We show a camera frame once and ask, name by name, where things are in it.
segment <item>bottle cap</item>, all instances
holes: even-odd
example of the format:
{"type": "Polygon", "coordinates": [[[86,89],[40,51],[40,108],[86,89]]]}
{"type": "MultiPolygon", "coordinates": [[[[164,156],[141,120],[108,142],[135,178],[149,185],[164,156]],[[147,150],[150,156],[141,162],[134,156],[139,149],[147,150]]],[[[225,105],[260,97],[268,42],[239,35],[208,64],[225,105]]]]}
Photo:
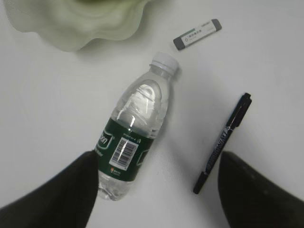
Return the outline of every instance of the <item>bottle cap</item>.
{"type": "Polygon", "coordinates": [[[161,52],[154,56],[151,65],[157,66],[171,75],[174,75],[179,68],[179,63],[174,58],[161,52]]]}

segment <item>water bottle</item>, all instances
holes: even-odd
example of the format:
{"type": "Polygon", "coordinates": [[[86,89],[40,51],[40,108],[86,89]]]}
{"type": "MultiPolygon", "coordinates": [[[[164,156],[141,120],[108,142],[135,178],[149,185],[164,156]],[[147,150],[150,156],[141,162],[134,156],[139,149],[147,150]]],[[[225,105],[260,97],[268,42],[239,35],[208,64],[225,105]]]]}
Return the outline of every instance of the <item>water bottle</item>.
{"type": "Polygon", "coordinates": [[[120,98],[95,147],[98,195],[103,199],[120,200],[126,195],[166,116],[169,81],[178,62],[157,53],[150,67],[120,98]]]}

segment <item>green bottle label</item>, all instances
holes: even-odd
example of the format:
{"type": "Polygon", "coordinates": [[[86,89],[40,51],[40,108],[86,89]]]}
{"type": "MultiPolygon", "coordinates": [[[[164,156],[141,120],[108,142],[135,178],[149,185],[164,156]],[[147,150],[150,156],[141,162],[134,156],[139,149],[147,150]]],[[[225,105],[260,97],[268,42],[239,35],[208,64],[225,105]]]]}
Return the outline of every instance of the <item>green bottle label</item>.
{"type": "Polygon", "coordinates": [[[153,139],[143,137],[110,119],[95,151],[98,169],[121,181],[133,181],[153,139]]]}

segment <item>white table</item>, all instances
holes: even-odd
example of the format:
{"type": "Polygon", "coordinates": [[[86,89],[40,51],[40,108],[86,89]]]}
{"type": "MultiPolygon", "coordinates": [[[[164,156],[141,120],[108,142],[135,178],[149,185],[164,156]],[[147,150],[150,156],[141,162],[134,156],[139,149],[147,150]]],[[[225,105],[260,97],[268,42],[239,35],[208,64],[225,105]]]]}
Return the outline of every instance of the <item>white table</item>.
{"type": "Polygon", "coordinates": [[[244,92],[253,103],[225,149],[304,200],[303,10],[295,0],[159,0],[130,39],[65,53],[15,31],[1,4],[0,205],[93,149],[156,51],[181,66],[164,132],[132,192],[119,202],[97,199],[88,228],[228,228],[218,163],[200,195],[192,187],[244,92]],[[176,50],[174,38],[213,18],[222,31],[176,50]]]}

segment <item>marker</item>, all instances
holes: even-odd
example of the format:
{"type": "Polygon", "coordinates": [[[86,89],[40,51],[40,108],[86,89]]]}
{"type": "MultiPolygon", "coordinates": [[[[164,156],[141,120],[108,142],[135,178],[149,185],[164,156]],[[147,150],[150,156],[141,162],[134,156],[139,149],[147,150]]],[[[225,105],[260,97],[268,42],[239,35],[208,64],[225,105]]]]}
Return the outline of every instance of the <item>marker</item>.
{"type": "Polygon", "coordinates": [[[209,157],[209,160],[206,165],[206,169],[204,172],[202,172],[199,176],[198,181],[195,184],[195,187],[193,189],[193,192],[195,194],[198,194],[203,187],[204,183],[206,182],[209,174],[212,171],[212,168],[217,161],[220,153],[222,152],[225,144],[227,143],[230,135],[232,134],[233,130],[236,127],[239,127],[241,124],[241,121],[243,120],[246,111],[248,110],[252,100],[250,99],[250,94],[245,93],[241,99],[239,100],[236,108],[234,109],[232,115],[230,116],[223,132],[222,135],[220,136],[219,140],[217,141],[216,146],[213,149],[213,152],[211,156],[209,157]]]}

